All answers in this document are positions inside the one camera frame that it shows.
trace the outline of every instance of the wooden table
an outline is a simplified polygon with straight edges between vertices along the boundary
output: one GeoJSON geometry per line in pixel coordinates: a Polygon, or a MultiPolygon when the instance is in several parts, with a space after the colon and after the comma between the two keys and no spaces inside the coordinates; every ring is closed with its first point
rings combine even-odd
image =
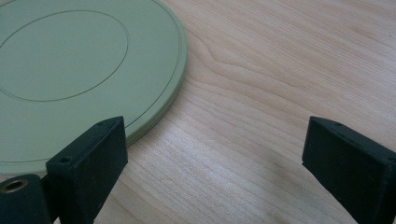
{"type": "Polygon", "coordinates": [[[95,223],[355,223],[302,166],[306,127],[334,119],[396,150],[396,2],[164,2],[186,79],[95,223]]]}

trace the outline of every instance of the screw hole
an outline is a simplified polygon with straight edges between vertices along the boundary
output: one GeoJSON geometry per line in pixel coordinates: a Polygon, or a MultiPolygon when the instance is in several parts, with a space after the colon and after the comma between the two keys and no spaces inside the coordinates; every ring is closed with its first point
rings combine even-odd
{"type": "Polygon", "coordinates": [[[63,157],[63,158],[61,158],[60,162],[62,164],[66,164],[66,163],[69,163],[71,160],[72,160],[71,157],[63,157]]]}
{"type": "Polygon", "coordinates": [[[23,189],[29,183],[27,179],[14,180],[0,189],[2,193],[12,193],[23,189]]]}

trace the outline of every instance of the green round board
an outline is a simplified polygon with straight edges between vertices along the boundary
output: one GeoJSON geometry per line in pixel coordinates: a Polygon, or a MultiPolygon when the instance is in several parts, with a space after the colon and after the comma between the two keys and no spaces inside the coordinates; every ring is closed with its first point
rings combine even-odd
{"type": "Polygon", "coordinates": [[[44,174],[47,160],[116,116],[131,145],[180,89],[186,37],[158,1],[14,0],[0,18],[0,175],[44,174]]]}

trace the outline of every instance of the black plastic part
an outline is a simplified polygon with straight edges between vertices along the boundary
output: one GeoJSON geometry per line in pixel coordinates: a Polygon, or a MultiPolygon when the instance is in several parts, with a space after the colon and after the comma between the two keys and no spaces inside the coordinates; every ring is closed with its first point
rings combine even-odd
{"type": "Polygon", "coordinates": [[[95,124],[49,160],[48,181],[63,205],[61,222],[93,223],[126,163],[122,117],[95,124]]]}
{"type": "Polygon", "coordinates": [[[396,153],[340,123],[311,117],[305,166],[359,223],[392,223],[396,153]]]}
{"type": "Polygon", "coordinates": [[[20,175],[0,184],[0,223],[51,223],[40,177],[20,175]]]}

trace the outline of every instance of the light wood surface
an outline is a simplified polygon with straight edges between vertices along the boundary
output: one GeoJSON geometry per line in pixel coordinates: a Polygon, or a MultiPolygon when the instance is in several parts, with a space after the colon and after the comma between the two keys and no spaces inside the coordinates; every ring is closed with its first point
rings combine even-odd
{"type": "Polygon", "coordinates": [[[306,127],[396,150],[396,1],[164,2],[186,79],[95,223],[356,223],[301,165],[306,127]]]}

